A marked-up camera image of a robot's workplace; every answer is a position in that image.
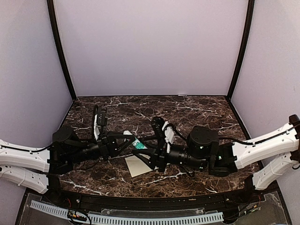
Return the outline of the green white glue stick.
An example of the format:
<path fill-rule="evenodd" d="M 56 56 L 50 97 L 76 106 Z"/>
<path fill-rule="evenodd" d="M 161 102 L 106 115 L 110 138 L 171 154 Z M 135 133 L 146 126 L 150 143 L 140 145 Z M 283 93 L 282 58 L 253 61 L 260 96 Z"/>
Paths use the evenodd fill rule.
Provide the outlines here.
<path fill-rule="evenodd" d="M 132 135 L 131 132 L 129 132 L 128 130 L 125 130 L 123 132 L 124 135 Z M 133 141 L 132 145 L 138 149 L 138 150 L 143 150 L 143 149 L 147 149 L 147 147 L 139 140 L 135 137 L 135 140 Z"/>

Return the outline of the cream envelope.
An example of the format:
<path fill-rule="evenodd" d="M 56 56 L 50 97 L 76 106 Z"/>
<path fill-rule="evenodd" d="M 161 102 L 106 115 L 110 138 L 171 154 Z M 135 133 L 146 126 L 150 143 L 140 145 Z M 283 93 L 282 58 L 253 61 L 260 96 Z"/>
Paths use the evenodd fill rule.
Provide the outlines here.
<path fill-rule="evenodd" d="M 125 158 L 125 161 L 131 177 L 136 177 L 152 171 L 142 160 L 136 156 L 129 156 Z"/>

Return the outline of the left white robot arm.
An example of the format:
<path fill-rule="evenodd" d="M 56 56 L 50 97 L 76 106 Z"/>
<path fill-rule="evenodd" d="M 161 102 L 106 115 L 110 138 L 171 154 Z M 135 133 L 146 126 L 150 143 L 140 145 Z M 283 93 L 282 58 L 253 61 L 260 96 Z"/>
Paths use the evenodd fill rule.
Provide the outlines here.
<path fill-rule="evenodd" d="M 134 135 L 119 132 L 103 132 L 97 140 L 80 139 L 70 126 L 63 126 L 52 135 L 52 144 L 33 148 L 0 142 L 0 175 L 31 188 L 38 193 L 46 192 L 55 204 L 66 201 L 66 193 L 60 190 L 56 175 L 66 174 L 74 164 L 118 156 L 135 141 Z"/>

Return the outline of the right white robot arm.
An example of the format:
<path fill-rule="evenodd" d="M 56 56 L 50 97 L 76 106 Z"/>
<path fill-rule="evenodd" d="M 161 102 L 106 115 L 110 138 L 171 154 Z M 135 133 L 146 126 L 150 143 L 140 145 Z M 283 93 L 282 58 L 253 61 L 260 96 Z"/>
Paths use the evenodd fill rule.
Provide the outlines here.
<path fill-rule="evenodd" d="M 277 130 L 246 141 L 220 137 L 216 130 L 194 126 L 188 136 L 183 137 L 185 146 L 174 144 L 174 134 L 179 132 L 173 124 L 154 117 L 151 125 L 155 134 L 141 139 L 146 148 L 133 150 L 150 169 L 164 171 L 167 164 L 173 164 L 226 177 L 254 162 L 274 157 L 245 180 L 247 187 L 239 194 L 243 203 L 250 203 L 258 190 L 265 190 L 290 168 L 297 170 L 300 166 L 300 119 L 296 114 Z M 149 140 L 157 140 L 157 145 L 146 144 Z"/>

